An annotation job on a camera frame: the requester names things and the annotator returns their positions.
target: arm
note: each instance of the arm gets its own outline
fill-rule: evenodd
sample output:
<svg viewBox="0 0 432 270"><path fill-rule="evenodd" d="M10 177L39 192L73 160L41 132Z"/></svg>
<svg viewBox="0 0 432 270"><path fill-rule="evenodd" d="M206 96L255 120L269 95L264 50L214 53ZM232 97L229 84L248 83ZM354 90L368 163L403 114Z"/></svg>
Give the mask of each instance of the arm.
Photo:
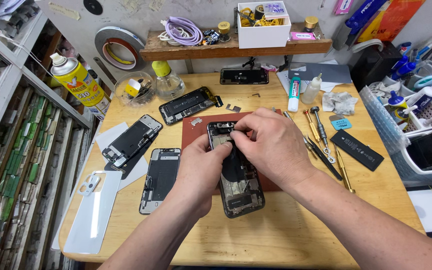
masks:
<svg viewBox="0 0 432 270"><path fill-rule="evenodd" d="M231 137L248 160L316 215L363 269L432 269L432 239L389 216L310 162L301 131L266 108ZM251 138L243 132L253 131Z"/></svg>
<svg viewBox="0 0 432 270"><path fill-rule="evenodd" d="M232 144L226 142L206 152L208 148L205 134L184 149L177 180L164 203L136 227L100 269L168 268L191 228L211 209L211 195Z"/></svg>

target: white box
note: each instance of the white box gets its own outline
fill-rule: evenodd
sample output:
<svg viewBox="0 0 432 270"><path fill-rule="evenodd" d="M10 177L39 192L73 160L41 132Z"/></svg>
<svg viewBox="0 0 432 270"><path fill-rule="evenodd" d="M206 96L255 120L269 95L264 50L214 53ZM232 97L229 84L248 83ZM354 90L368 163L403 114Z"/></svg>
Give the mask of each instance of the white box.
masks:
<svg viewBox="0 0 432 270"><path fill-rule="evenodd" d="M238 10L250 8L255 10L256 6L269 2L238 3ZM285 47L290 36L291 21L289 17L283 18L284 25L241 27L240 15L237 15L237 34L240 49Z"/></svg>

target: clear plastic bowl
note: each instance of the clear plastic bowl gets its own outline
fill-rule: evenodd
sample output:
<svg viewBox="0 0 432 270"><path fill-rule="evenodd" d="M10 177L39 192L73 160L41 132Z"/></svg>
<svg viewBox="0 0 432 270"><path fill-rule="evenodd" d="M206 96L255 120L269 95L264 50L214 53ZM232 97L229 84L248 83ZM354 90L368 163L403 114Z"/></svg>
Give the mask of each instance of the clear plastic bowl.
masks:
<svg viewBox="0 0 432 270"><path fill-rule="evenodd" d="M139 79L143 79L141 82L141 86L147 86L149 87L149 90L138 96L138 97L131 97L126 93L126 85L129 82L129 79L133 79L135 81L138 81ZM151 102L155 97L156 91L155 91L155 82L153 78L146 72L137 71L133 73L129 73L122 78L120 78L116 85L114 85L114 95L117 97L119 101L123 103L125 106L130 107L142 107L147 105L149 102Z"/></svg>

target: yellow spray can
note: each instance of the yellow spray can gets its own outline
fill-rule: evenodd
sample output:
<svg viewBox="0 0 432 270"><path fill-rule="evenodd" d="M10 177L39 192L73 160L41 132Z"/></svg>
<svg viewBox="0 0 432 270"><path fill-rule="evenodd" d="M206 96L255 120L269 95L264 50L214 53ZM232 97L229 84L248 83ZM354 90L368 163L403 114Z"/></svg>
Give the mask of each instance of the yellow spray can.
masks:
<svg viewBox="0 0 432 270"><path fill-rule="evenodd" d="M75 58L51 55L52 75L99 120L104 120L110 106L110 98Z"/></svg>

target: wall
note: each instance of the wall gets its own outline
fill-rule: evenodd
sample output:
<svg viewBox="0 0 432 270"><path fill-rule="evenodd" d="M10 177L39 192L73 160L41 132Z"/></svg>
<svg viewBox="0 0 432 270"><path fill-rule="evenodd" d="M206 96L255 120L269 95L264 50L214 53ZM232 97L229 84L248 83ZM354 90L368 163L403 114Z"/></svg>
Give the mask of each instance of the wall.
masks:
<svg viewBox="0 0 432 270"><path fill-rule="evenodd" d="M88 12L83 1L51 0L69 9L77 10L81 19L65 17L51 11L48 7L49 0L37 1L39 7L61 31L65 38L76 48L89 65L102 77L109 86L112 83L93 61L98 56L94 46L94 37L97 31L103 27L116 26L126 28L146 41L149 30L163 30L161 20L169 16L185 17L192 20L201 28L215 27L221 21L233 22L233 8L238 0L164 0L159 12L148 8L151 0L99 0L103 6L103 13L99 16ZM336 16L332 13L337 0L286 0L285 6L293 22L302 22L306 16L317 16L324 35L331 38L339 26L361 5L363 0L355 0L351 12ZM407 26L393 41L395 46L405 41L421 41L432 35L432 0L427 0L418 12L409 21ZM360 53L353 54L345 49L325 54L300 54L295 55L294 62L317 63L336 59L340 64L353 65ZM193 59L192 65L195 73L207 73L219 71L223 67L238 67L248 61L248 58L210 58ZM283 64L283 56L256 57L257 63L279 66ZM169 61L170 66L178 73L187 73L183 60ZM107 68L116 78L126 74L125 71L113 68L107 64ZM150 65L143 70L154 74Z"/></svg>

